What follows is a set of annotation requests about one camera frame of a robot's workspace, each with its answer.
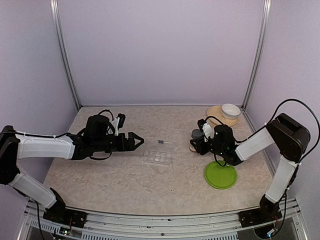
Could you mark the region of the clear plastic pill organizer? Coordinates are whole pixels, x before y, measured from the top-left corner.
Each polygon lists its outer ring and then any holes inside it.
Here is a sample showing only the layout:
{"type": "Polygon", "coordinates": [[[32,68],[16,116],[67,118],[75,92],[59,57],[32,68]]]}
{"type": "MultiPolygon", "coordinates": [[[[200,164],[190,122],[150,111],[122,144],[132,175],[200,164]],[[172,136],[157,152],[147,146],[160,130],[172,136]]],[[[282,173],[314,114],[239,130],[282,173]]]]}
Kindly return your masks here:
{"type": "Polygon", "coordinates": [[[142,145],[142,160],[148,164],[168,166],[173,162],[173,151],[175,147],[172,142],[166,140],[147,140],[142,145]]]}

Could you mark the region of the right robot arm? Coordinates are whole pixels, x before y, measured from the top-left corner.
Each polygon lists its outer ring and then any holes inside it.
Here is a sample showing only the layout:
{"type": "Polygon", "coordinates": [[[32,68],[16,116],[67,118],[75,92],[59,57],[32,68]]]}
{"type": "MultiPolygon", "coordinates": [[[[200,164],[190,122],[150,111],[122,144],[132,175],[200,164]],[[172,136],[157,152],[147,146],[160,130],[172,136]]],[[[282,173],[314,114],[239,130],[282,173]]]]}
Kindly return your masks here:
{"type": "Polygon", "coordinates": [[[277,169],[255,212],[260,222],[268,221],[278,211],[294,180],[311,141],[310,131],[285,113],[266,122],[242,141],[236,140],[233,129],[226,124],[211,127],[205,119],[200,119],[198,126],[201,135],[192,138],[190,145],[201,156],[212,154],[215,164],[221,168],[236,167],[269,149],[278,151],[277,169]]]}

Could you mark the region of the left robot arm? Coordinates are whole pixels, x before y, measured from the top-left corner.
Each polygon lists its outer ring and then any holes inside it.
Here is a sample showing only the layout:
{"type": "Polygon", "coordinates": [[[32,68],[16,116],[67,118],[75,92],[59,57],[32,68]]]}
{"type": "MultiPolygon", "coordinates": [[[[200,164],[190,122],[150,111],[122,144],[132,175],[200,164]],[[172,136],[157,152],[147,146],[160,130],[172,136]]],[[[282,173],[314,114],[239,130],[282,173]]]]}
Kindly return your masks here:
{"type": "Polygon", "coordinates": [[[145,140],[134,132],[119,132],[125,118],[121,113],[114,120],[95,114],[87,119],[85,128],[77,134],[37,135],[16,131],[11,125],[5,126],[0,133],[0,183],[35,200],[57,221],[66,222],[70,211],[60,195],[20,169],[17,161],[28,158],[96,160],[95,153],[110,156],[113,152],[135,151],[145,140]]]}

